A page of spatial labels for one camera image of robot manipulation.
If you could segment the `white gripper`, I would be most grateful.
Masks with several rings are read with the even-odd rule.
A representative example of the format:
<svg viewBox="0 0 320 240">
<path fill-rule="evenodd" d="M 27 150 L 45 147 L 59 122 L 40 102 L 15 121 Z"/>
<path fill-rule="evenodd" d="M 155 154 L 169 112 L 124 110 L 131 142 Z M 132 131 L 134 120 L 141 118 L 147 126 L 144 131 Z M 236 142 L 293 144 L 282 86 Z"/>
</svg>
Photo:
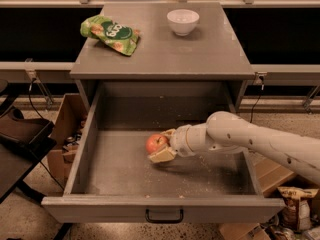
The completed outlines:
<svg viewBox="0 0 320 240">
<path fill-rule="evenodd" d="M 179 127 L 177 129 L 169 129 L 161 132 L 166 138 L 170 139 L 170 146 L 153 152 L 148 156 L 152 163 L 169 162 L 175 159 L 176 153 L 181 157 L 188 157 L 190 155 L 190 148 L 187 144 L 187 130 L 189 125 Z"/>
</svg>

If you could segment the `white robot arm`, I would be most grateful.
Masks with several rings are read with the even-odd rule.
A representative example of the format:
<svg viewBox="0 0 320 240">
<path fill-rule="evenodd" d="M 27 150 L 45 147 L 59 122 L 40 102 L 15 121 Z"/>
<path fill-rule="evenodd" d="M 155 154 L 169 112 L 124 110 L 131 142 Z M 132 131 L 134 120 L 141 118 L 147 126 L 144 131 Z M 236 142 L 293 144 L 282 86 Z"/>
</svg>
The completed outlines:
<svg viewBox="0 0 320 240">
<path fill-rule="evenodd" d="M 213 113 L 205 123 L 183 125 L 162 135 L 169 143 L 148 155 L 152 163 L 172 161 L 176 156 L 236 153 L 244 147 L 320 184 L 319 139 L 257 126 L 226 111 Z"/>
</svg>

